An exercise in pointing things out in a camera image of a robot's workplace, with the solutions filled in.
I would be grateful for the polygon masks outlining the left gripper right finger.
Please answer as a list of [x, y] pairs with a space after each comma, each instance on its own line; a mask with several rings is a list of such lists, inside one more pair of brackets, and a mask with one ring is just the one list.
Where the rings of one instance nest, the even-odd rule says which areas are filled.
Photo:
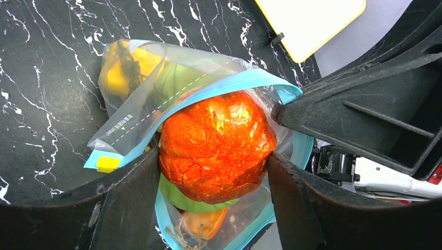
[[441, 199], [411, 205], [347, 191], [278, 153], [268, 178], [283, 249], [441, 249]]

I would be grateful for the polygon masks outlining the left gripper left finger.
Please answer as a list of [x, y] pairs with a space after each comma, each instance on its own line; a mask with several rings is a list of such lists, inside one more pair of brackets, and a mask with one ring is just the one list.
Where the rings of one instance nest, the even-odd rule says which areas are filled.
[[46, 201], [1, 206], [1, 249], [148, 249], [158, 147]]

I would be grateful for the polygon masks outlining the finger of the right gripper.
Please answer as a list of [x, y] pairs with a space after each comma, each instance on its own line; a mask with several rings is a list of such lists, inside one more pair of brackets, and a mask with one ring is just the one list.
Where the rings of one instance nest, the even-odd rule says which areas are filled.
[[276, 121], [410, 176], [441, 164], [441, 28], [401, 55], [321, 80]]

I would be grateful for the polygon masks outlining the green cabbage toy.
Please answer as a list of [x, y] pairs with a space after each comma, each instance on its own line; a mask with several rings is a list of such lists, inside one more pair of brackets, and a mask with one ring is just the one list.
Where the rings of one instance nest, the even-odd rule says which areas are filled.
[[180, 192], [178, 188], [174, 184], [169, 182], [162, 173], [160, 175], [158, 189], [163, 195], [164, 199], [171, 203], [173, 206], [191, 213], [214, 212], [225, 207], [234, 205], [239, 201], [239, 198], [219, 204], [208, 204], [205, 202], [194, 201], [186, 197], [182, 192]]

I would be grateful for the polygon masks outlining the orange papaya slice toy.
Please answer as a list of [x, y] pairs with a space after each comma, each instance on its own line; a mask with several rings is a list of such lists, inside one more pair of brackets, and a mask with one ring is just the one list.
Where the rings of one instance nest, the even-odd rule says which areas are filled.
[[228, 211], [229, 207], [203, 213], [185, 211], [182, 218], [183, 224], [191, 235], [203, 240], [210, 240], [220, 230]]

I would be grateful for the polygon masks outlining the orange tangerine toy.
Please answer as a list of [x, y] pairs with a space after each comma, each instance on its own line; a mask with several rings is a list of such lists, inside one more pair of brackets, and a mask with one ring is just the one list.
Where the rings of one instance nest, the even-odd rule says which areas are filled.
[[245, 91], [205, 99], [162, 125], [164, 177], [197, 202], [219, 204], [254, 192], [277, 139], [266, 114]]

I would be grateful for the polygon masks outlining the clear zip top bag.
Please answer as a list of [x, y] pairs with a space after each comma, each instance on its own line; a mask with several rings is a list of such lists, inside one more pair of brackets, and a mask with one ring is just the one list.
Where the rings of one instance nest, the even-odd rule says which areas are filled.
[[[109, 119], [88, 142], [92, 152], [85, 168], [110, 173], [152, 148], [158, 147], [160, 153], [162, 125], [170, 116], [205, 99], [237, 91], [247, 92], [265, 112], [277, 139], [271, 153], [281, 154], [300, 168], [306, 167], [313, 138], [275, 121], [283, 105], [301, 96], [299, 87], [236, 57], [129, 40], [129, 49], [136, 47], [161, 56], [167, 65], [161, 73], [154, 70], [127, 98], [102, 95]], [[268, 159], [259, 188], [228, 206], [224, 223], [210, 240], [188, 233], [182, 219], [185, 211], [165, 200], [158, 189], [155, 213], [165, 242], [172, 249], [244, 249], [261, 229], [276, 220], [267, 163]], [[159, 154], [158, 166], [161, 175]]]

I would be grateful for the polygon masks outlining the yellow bell pepper toy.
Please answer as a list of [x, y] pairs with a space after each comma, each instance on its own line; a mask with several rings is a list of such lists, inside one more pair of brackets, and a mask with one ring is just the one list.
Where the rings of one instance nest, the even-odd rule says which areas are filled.
[[[129, 49], [129, 40], [120, 40], [122, 40], [123, 45]], [[134, 59], [139, 62], [141, 73], [146, 76], [145, 80], [156, 69], [161, 73], [167, 65], [167, 62], [165, 62], [161, 56], [148, 52], [140, 47], [136, 47], [133, 51], [129, 49], [129, 51]], [[106, 51], [103, 55], [98, 84], [104, 97], [129, 97], [129, 82], [127, 77], [122, 73], [118, 52], [119, 48], [116, 41], [106, 47]]]

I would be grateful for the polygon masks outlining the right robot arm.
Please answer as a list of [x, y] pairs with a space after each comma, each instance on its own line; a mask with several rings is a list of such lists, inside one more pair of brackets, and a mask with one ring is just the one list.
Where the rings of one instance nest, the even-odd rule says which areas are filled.
[[324, 179], [371, 197], [441, 197], [441, 28], [371, 69], [322, 80], [286, 104], [276, 121], [342, 149], [312, 162]]

